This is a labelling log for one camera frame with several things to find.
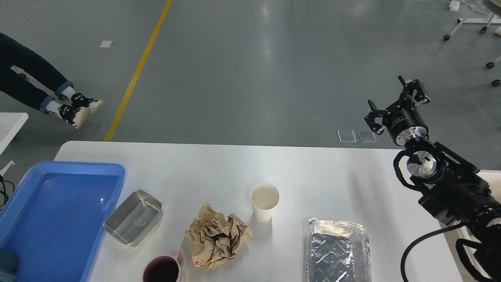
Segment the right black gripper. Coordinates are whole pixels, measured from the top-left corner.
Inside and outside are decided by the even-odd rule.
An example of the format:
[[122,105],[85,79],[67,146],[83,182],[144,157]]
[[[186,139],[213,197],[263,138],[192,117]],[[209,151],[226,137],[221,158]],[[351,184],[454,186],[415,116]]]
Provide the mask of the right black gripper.
[[[369,99],[369,112],[364,120],[374,134],[381,135],[386,129],[395,145],[404,146],[410,139],[428,135],[428,126],[422,116],[417,110],[410,109],[427,104],[431,102],[431,99],[419,79],[406,80],[398,76],[398,80],[403,89],[397,99],[396,107],[401,111],[390,114],[387,109],[378,109],[376,104]],[[376,118],[381,118],[383,124],[377,123]]]

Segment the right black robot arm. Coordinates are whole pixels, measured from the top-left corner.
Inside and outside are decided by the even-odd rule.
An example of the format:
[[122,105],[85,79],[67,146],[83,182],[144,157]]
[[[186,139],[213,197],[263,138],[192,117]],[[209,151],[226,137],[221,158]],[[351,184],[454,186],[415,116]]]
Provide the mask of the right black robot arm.
[[476,241],[456,240],[462,265],[478,282],[499,282],[500,203],[475,165],[442,143],[430,141],[428,126],[417,109],[431,101],[421,82],[401,76],[398,80],[403,87],[399,98],[385,109],[368,100],[370,109],[364,119],[373,133],[381,135],[386,130],[394,144],[403,147],[393,160],[397,179],[421,193],[419,205],[446,226],[408,245],[400,262],[402,279],[408,281],[405,264],[412,248],[435,235],[466,227]]

